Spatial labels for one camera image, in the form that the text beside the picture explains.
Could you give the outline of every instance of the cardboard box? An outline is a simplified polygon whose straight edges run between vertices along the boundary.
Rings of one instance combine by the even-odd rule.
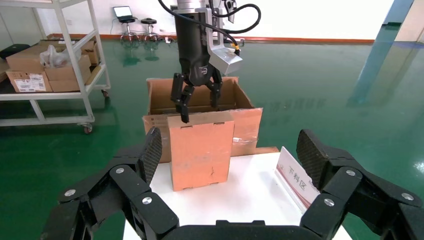
[[[40,40],[38,42],[40,46],[53,45],[55,47],[66,48],[66,44],[64,40]],[[97,42],[95,40],[90,40],[86,44],[81,47],[81,52],[83,55],[88,55],[90,58],[90,62],[92,65],[99,65],[99,51],[97,47]]]
[[[230,168],[234,120],[228,111],[169,116],[174,191],[224,183]]]
[[[90,58],[88,55],[82,55],[78,61],[79,69],[81,70],[82,79],[86,83],[90,76]],[[46,68],[45,73],[51,85],[51,89],[55,93],[79,91],[77,77],[75,76],[74,68],[71,65],[65,67]]]
[[[7,71],[6,73],[17,93],[52,92],[45,72]]]
[[[44,66],[40,63],[40,53],[46,50],[46,46],[35,45],[6,57],[6,60],[12,71],[41,73],[44,71]]]
[[[245,92],[240,88],[238,77],[223,77],[218,108],[210,106],[210,90],[206,86],[196,87],[188,104],[190,114],[205,112],[229,112],[234,119],[234,133],[231,156],[255,153],[258,142],[262,108],[255,108]],[[148,114],[143,116],[146,133],[151,127],[158,127],[162,135],[161,163],[171,161],[170,130],[168,117],[179,116],[171,101],[172,78],[148,79]]]

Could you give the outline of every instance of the shelf caster wheel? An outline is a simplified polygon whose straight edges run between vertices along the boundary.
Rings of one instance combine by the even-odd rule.
[[[84,126],[84,133],[91,134],[93,132],[93,125],[88,124]]]
[[[105,99],[109,98],[109,93],[108,93],[107,91],[102,90],[102,91],[101,91],[101,93],[103,94],[103,97],[104,97]]]

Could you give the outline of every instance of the robotic arm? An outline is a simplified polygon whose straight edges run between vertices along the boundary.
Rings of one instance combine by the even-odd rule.
[[[264,221],[179,226],[177,215],[149,184],[162,154],[158,128],[146,143],[121,149],[97,174],[62,191],[40,240],[92,240],[104,220],[122,211],[142,240],[331,240],[347,213],[381,240],[424,240],[424,210],[414,193],[366,171],[347,151],[300,131],[297,156],[321,192],[300,226]]]
[[[230,34],[245,33],[256,27],[261,20],[261,10],[254,4],[237,8],[235,0],[225,0],[227,14],[223,14],[221,8],[214,8],[213,0],[209,0],[208,5],[205,0],[177,0],[178,6],[174,11],[165,6],[162,0],[159,3],[175,16],[181,73],[173,76],[171,100],[181,114],[181,120],[188,123],[188,105],[195,87],[206,85],[211,91],[210,105],[217,107],[221,95],[221,73],[238,70],[242,62],[239,45]],[[228,17],[233,22],[234,14],[247,7],[255,8],[258,12],[252,26],[237,31],[222,28],[222,18]],[[213,32],[218,33],[217,43],[214,43]],[[224,46],[224,36],[232,41],[235,50]]]

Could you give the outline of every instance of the metal shelf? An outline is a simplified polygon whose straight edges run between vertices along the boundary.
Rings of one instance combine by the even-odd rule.
[[[0,6],[3,7],[24,7],[24,8],[36,8],[36,9],[54,9],[56,2],[60,8],[66,7],[85,2],[86,0],[0,0]]]
[[[73,45],[62,9],[85,1],[87,1],[88,3],[88,8],[90,11],[91,21],[94,29]],[[57,19],[59,21],[60,29],[62,31],[66,48],[69,53],[70,61],[72,63],[73,70],[75,72],[75,76],[80,89],[80,92],[37,92],[0,94],[0,101],[29,101],[37,116],[37,118],[0,119],[0,127],[75,123],[84,127],[91,128],[91,123],[95,121],[95,118],[90,105],[89,94],[93,89],[104,91],[111,88],[109,73],[105,62],[105,55],[103,53],[102,42],[99,35],[99,28],[97,25],[92,0],[0,0],[0,6],[54,9]],[[94,77],[92,82],[86,86],[81,75],[78,60],[75,56],[75,51],[79,50],[93,37],[96,38],[98,53],[100,55],[100,70],[96,73],[96,76]],[[100,77],[103,74],[105,74],[106,77],[106,84],[96,85],[96,83],[99,81]],[[58,99],[82,99],[85,105],[87,115],[44,117],[37,100]]]

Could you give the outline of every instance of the plastic bag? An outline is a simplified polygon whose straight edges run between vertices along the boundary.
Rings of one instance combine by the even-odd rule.
[[[75,51],[76,60],[81,58],[81,49]],[[47,51],[40,53],[40,63],[46,68],[62,68],[71,65],[68,50],[57,52],[55,46],[49,45]]]

